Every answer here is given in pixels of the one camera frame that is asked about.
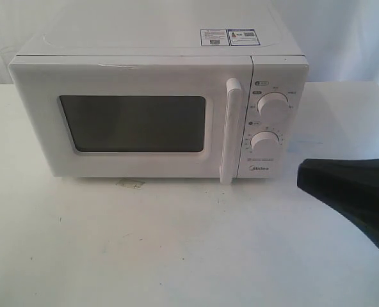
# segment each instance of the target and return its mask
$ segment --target white backdrop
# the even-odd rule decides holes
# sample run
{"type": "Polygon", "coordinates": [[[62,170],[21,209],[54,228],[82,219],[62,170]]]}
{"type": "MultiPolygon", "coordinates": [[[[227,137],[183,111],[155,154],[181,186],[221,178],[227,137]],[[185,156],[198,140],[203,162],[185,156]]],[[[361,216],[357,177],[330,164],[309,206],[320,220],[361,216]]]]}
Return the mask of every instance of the white backdrop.
{"type": "MultiPolygon", "coordinates": [[[[6,65],[65,1],[0,0],[0,83],[12,81],[6,65]]],[[[273,2],[307,55],[310,81],[379,82],[379,0],[273,2]]]]}

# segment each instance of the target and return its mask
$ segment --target dark glass window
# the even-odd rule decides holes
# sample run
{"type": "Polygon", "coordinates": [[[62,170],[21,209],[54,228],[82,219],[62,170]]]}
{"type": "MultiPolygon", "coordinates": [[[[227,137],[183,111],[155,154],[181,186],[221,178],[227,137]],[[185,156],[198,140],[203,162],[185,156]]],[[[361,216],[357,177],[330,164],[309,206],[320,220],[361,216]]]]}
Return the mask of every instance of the dark glass window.
{"type": "Polygon", "coordinates": [[[205,98],[60,96],[80,152],[201,152],[205,98]]]}

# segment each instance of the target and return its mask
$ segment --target microwave top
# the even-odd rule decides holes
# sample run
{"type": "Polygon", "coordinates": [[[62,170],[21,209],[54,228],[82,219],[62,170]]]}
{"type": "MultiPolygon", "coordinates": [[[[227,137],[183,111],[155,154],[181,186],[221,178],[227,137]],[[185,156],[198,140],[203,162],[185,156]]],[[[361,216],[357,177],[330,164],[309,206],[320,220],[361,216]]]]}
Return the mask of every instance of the microwave top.
{"type": "Polygon", "coordinates": [[[18,55],[303,54],[269,0],[75,0],[18,55]]]}

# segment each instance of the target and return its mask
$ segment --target control panel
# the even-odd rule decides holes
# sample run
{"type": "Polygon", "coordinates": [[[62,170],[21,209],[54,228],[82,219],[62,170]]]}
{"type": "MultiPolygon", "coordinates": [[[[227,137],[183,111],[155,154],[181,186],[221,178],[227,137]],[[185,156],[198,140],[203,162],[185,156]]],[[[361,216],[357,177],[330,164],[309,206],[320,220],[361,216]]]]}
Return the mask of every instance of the control panel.
{"type": "Polygon", "coordinates": [[[304,56],[252,56],[238,177],[278,175],[309,66],[304,56]]]}

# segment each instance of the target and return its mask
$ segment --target warning label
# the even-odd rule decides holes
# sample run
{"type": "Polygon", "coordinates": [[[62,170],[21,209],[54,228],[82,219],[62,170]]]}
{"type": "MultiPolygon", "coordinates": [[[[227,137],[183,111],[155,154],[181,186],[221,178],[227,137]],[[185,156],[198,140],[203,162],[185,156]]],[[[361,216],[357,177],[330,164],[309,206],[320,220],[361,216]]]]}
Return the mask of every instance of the warning label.
{"type": "Polygon", "coordinates": [[[201,30],[202,46],[229,46],[227,30],[201,30]]]}
{"type": "Polygon", "coordinates": [[[231,46],[259,46],[259,40],[254,29],[227,30],[231,46]]]}

